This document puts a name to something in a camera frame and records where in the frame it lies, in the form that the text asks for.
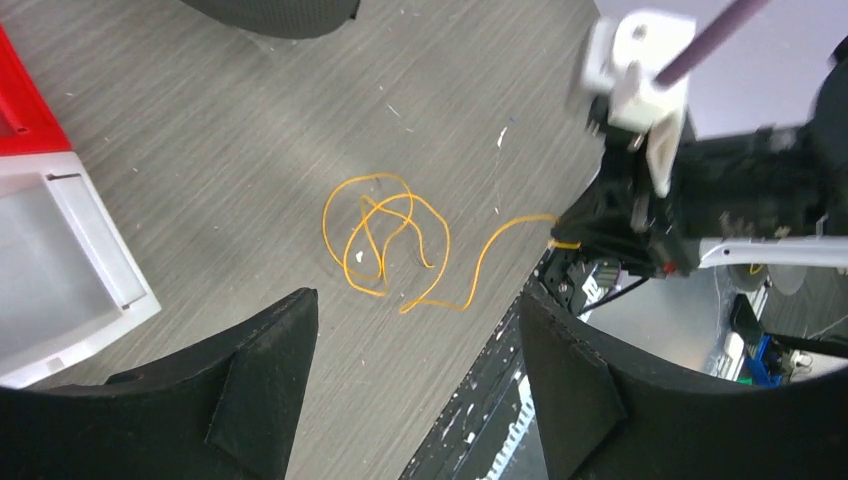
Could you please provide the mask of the near white plastic bin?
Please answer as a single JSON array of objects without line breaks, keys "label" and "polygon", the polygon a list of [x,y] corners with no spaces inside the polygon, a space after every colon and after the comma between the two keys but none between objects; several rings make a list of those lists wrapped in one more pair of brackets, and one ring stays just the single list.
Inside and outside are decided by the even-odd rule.
[{"label": "near white plastic bin", "polygon": [[78,364],[160,310],[75,153],[2,158],[2,386]]}]

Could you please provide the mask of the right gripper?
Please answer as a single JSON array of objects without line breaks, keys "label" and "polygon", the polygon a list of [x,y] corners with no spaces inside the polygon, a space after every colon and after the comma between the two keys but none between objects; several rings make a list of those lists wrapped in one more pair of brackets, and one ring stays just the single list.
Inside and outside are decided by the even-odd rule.
[{"label": "right gripper", "polygon": [[599,117],[600,169],[552,236],[643,277],[724,265],[847,264],[847,117],[684,142],[660,198],[645,141]]}]

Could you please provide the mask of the black perforated spool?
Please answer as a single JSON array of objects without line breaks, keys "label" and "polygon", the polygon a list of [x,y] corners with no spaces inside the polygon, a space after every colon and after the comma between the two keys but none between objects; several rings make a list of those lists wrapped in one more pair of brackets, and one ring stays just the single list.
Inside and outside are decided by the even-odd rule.
[{"label": "black perforated spool", "polygon": [[304,40],[355,20],[359,0],[182,0],[224,25],[259,35]]}]

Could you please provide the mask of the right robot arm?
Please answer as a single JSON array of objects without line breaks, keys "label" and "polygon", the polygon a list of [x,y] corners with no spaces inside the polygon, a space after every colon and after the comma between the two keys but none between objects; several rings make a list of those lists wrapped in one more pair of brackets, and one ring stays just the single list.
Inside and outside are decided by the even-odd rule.
[{"label": "right robot arm", "polygon": [[684,142],[666,194],[610,101],[593,100],[600,171],[556,220],[540,284],[519,299],[550,478],[846,477],[845,370],[774,387],[723,380],[586,324],[574,294],[603,262],[637,285],[729,265],[845,267],[845,44],[831,62],[807,123]]}]

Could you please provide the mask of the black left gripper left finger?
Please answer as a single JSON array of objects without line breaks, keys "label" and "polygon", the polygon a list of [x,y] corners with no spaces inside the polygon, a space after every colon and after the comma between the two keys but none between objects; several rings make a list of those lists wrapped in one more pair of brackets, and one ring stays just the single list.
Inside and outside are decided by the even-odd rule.
[{"label": "black left gripper left finger", "polygon": [[317,343],[318,294],[101,385],[1,391],[5,479],[282,479]]}]

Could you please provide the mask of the red plastic bin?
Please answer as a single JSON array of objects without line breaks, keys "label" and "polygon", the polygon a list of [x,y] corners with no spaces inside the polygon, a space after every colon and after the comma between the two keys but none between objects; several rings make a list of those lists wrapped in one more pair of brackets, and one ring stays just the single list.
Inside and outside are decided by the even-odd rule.
[{"label": "red plastic bin", "polygon": [[64,130],[1,28],[1,156],[71,150]]}]

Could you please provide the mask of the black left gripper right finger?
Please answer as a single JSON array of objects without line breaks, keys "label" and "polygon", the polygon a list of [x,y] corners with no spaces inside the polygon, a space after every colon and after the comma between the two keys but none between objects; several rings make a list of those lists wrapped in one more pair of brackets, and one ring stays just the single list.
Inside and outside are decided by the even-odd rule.
[{"label": "black left gripper right finger", "polygon": [[778,388],[696,372],[544,297],[520,333],[552,479],[843,479],[847,374]]}]

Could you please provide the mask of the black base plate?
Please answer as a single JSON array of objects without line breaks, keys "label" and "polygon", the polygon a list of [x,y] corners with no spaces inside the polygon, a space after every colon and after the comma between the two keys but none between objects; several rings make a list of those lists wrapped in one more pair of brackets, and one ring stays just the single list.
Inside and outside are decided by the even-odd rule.
[{"label": "black base plate", "polygon": [[514,300],[400,477],[501,479],[534,420]]}]

